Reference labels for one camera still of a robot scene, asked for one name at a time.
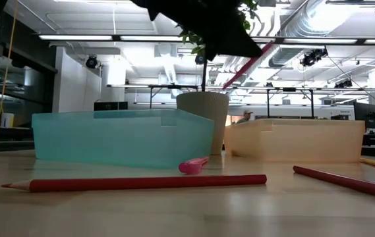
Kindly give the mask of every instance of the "wooden table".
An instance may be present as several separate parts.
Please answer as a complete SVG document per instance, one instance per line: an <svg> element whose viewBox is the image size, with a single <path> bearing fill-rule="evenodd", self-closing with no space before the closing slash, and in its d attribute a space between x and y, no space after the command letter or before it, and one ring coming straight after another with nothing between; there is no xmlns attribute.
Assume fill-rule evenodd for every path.
<svg viewBox="0 0 375 237"><path fill-rule="evenodd" d="M212 157L204 174L267 174L265 186L28 194L0 188L0 236L375 236L375 197L294 174L293 165L375 182L375 167ZM178 171L38 162L0 153L0 184Z"/></svg>

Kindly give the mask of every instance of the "plant pot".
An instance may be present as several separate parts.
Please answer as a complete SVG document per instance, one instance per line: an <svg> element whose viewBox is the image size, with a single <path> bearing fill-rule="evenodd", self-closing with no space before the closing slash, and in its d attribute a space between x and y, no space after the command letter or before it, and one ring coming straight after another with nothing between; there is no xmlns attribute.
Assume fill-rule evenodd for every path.
<svg viewBox="0 0 375 237"><path fill-rule="evenodd" d="M222 93L190 92L177 98L177 108L214 121L214 138L210 155L219 155L224 140L229 97Z"/></svg>

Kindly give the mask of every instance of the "spotlight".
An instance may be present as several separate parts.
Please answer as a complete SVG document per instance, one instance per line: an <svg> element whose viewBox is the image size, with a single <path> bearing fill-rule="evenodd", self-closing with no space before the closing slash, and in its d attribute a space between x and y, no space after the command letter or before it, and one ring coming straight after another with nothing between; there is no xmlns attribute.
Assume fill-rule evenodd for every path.
<svg viewBox="0 0 375 237"><path fill-rule="evenodd" d="M300 64L303 66L313 66L315 63L317 63L319 60L322 59L322 57L328 56L328 51L325 49L315 49L312 50L310 53L306 53L304 55L304 58L300 60Z"/></svg>
<svg viewBox="0 0 375 237"><path fill-rule="evenodd" d="M96 59L96 55L89 55L89 59L86 61L86 66L91 69L97 69L101 66L101 63Z"/></svg>
<svg viewBox="0 0 375 237"><path fill-rule="evenodd" d="M197 65L203 65L205 63L205 58L203 56L197 55L194 61Z"/></svg>
<svg viewBox="0 0 375 237"><path fill-rule="evenodd" d="M345 86L344 86L344 83L341 82L341 83L336 84L336 85L334 86L334 88L345 88Z"/></svg>
<svg viewBox="0 0 375 237"><path fill-rule="evenodd" d="M350 88L350 87L353 87L353 83L352 83L351 80L346 80L346 81L344 82L344 86Z"/></svg>

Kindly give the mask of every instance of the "wall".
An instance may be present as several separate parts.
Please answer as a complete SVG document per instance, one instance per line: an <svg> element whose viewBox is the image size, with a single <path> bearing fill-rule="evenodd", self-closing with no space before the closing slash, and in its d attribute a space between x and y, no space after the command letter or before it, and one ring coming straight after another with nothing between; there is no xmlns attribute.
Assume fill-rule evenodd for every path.
<svg viewBox="0 0 375 237"><path fill-rule="evenodd" d="M126 100L129 102L129 109L149 109L149 105L135 105L135 102L148 103L150 100L150 94L148 93L127 93L125 95ZM175 103L174 99L171 99L169 93L158 93L155 95L152 101L165 102L165 103ZM177 108L176 105L152 105L152 108L162 109L162 108ZM230 106L229 115L243 115L244 110L249 110L254 113L254 115L267 115L266 106ZM282 106L271 106L270 107L271 116L311 116L310 106L306 107L282 107ZM334 115L349 115L350 120L354 120L354 109L353 107L315 107L314 115L317 117L329 118Z"/></svg>
<svg viewBox="0 0 375 237"><path fill-rule="evenodd" d="M57 48L53 112L93 111L101 98L101 78Z"/></svg>
<svg viewBox="0 0 375 237"><path fill-rule="evenodd" d="M125 68L124 73L121 72L118 74L118 77L124 77L123 80L119 81L119 84L124 84L125 83ZM121 102L124 101L125 98L125 93L124 93L124 88L109 88L107 87L108 84L114 84L110 81L113 80L113 77L116 74L113 72L113 70L110 70L110 66L103 66L102 67L102 83L101 83L101 101L103 102Z"/></svg>

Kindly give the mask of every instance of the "computer monitor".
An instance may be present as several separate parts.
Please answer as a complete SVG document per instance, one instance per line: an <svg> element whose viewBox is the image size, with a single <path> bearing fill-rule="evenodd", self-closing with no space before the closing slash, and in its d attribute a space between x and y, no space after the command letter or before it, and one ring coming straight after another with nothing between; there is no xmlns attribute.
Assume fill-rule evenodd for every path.
<svg viewBox="0 0 375 237"><path fill-rule="evenodd" d="M95 111L125 110L129 108L128 102L95 102Z"/></svg>
<svg viewBox="0 0 375 237"><path fill-rule="evenodd" d="M354 102L354 116L365 121L366 128L375 129L375 105Z"/></svg>

